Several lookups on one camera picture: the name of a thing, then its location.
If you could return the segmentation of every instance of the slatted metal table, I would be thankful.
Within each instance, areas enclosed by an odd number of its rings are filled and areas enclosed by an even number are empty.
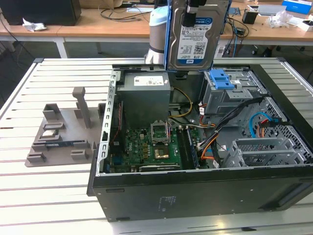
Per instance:
[[[261,64],[301,114],[313,124],[312,88],[277,59],[217,59],[215,65]],[[0,110],[0,234],[310,234],[313,195],[286,211],[109,223],[96,197],[86,195],[90,164],[24,166],[46,103],[74,108],[72,89],[86,88],[89,107],[106,100],[112,64],[143,59],[45,59],[31,65]]]

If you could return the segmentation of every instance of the box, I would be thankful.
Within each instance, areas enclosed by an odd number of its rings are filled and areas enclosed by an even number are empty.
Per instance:
[[[33,23],[75,25],[81,14],[79,0],[0,0],[3,16],[10,25]]]
[[[303,21],[298,24],[298,27],[306,32],[313,31],[313,21]]]
[[[312,2],[302,0],[284,0],[282,5],[287,7],[287,11],[308,14],[312,7]]]
[[[166,122],[171,87],[166,72],[130,72],[116,94],[124,101],[127,128],[150,128],[156,120]]]

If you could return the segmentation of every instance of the hard disk label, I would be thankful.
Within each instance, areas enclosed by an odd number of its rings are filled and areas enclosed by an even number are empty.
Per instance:
[[[160,197],[157,211],[166,212],[175,204],[175,202],[176,202],[176,196]]]
[[[163,86],[162,76],[136,76],[134,86]]]
[[[212,27],[212,18],[198,17],[193,27],[181,27],[177,58],[182,64],[198,64],[204,58],[208,39],[205,36]]]

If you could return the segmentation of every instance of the blue label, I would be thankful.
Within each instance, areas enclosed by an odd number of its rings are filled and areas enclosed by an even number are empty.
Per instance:
[[[196,18],[196,24],[204,24],[204,25],[208,25],[208,24],[212,24],[213,19],[211,17],[197,17]]]

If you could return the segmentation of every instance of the barcode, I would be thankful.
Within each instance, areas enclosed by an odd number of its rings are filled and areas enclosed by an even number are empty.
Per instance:
[[[203,55],[205,45],[195,45],[194,55]]]

